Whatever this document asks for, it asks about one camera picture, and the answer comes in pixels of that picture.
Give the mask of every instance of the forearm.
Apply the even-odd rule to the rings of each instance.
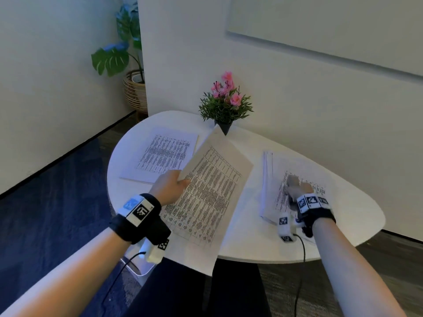
[[[319,218],[313,225],[319,253],[346,317],[406,317],[382,278],[336,224]]]
[[[78,316],[130,246],[107,228],[62,262],[3,316]]]

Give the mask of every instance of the flower pot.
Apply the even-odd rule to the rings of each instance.
[[[139,83],[141,74],[139,70],[132,70],[126,74],[124,79],[125,98],[129,105],[137,112],[147,115],[147,95],[145,93],[145,84]]]
[[[228,134],[230,126],[232,125],[232,122],[225,124],[225,123],[221,123],[221,122],[215,120],[214,125],[216,125],[216,124],[219,125],[220,129],[222,129],[222,131],[223,131],[223,134],[226,136]]]

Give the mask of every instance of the person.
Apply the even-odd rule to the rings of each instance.
[[[168,171],[152,186],[150,194],[161,206],[176,202],[189,185],[188,180],[178,181],[178,175],[177,170]],[[289,180],[287,193],[293,201],[313,191],[307,184],[299,185],[298,178]],[[345,316],[406,316],[382,278],[346,239],[331,215],[316,216],[311,228]],[[31,287],[1,317],[78,316],[130,244],[106,228]],[[164,258],[124,316],[200,316],[203,287],[201,273]],[[207,314],[271,316],[257,265],[218,259]]]

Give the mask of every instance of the pants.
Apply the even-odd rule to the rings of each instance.
[[[202,273],[163,258],[124,317],[202,316],[204,282]],[[206,316],[272,316],[257,264],[216,261]]]

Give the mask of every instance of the plant stem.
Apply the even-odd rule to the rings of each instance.
[[[132,54],[130,54],[129,52],[128,52],[128,54],[131,56],[131,57],[133,57],[134,58],[134,60],[138,63],[138,67],[139,67],[139,69],[140,69],[140,74],[141,74],[141,82],[142,83],[145,83],[145,81],[144,81],[144,76],[143,76],[143,69],[141,68],[141,64],[140,64],[140,62],[137,60],[137,58],[135,58]]]

